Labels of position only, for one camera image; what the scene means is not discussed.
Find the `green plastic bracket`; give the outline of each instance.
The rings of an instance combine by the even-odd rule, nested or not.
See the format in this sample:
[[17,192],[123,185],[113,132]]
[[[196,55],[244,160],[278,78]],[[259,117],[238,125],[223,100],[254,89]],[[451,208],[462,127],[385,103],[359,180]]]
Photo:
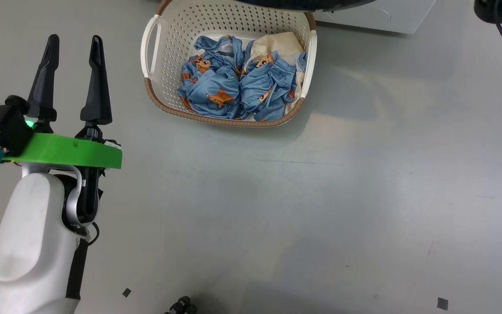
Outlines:
[[34,133],[20,156],[4,157],[3,160],[121,169],[122,159],[121,149],[102,143],[57,134]]

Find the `black cable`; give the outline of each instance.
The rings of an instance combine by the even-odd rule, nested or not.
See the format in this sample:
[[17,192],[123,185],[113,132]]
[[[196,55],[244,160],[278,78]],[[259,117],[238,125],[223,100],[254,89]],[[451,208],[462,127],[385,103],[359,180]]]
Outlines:
[[92,239],[92,241],[88,242],[88,246],[90,246],[93,243],[95,243],[96,240],[98,240],[98,237],[100,236],[100,228],[98,227],[98,225],[96,224],[96,222],[92,222],[92,226],[94,226],[94,228],[96,229],[96,236],[94,237],[94,239]]
[[501,0],[495,0],[494,6],[493,6],[493,19],[495,20],[495,25],[497,26],[497,29],[499,30],[499,33],[501,34],[502,37],[502,26],[499,23],[499,2]]

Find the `basket handle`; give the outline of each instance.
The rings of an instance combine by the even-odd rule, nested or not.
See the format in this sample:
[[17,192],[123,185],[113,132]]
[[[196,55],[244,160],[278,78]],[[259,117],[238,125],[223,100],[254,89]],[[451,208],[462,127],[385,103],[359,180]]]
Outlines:
[[301,94],[299,97],[305,98],[309,91],[309,85],[313,78],[313,68],[315,67],[315,58],[317,57],[317,32],[311,31],[309,34],[309,43],[307,44],[307,67],[305,68],[305,78],[301,85]]
[[[160,32],[162,30],[162,25],[160,24],[161,17],[158,14],[155,14],[147,24],[145,28],[145,32],[143,33],[143,39],[141,41],[141,68],[143,70],[143,74],[145,74],[145,78],[150,78],[152,74],[154,74],[154,70],[156,67],[156,55],[158,54],[158,44],[160,42]],[[154,27],[157,26],[156,30],[156,41],[154,44],[154,53],[152,56],[152,65],[151,68],[148,68],[148,42],[150,42],[150,34]]]

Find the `blue clothing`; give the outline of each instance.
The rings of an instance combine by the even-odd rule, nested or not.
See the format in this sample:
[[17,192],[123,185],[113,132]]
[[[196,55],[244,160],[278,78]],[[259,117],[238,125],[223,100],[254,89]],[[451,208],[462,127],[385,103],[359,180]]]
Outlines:
[[305,52],[295,56],[297,66],[290,66],[277,52],[258,62],[243,65],[251,54],[253,42],[242,49],[233,36],[218,41],[201,36],[196,49],[205,52],[183,65],[183,86],[177,93],[185,106],[196,113],[220,119],[274,121],[284,116],[285,104],[294,101],[295,72],[305,69]]

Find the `white robot arm casing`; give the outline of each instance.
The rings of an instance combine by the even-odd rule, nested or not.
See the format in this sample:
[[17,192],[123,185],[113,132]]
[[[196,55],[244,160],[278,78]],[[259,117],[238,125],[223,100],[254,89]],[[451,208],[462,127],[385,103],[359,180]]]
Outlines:
[[68,285],[81,236],[65,227],[63,206],[53,175],[26,175],[14,189],[0,224],[0,314],[75,311]]

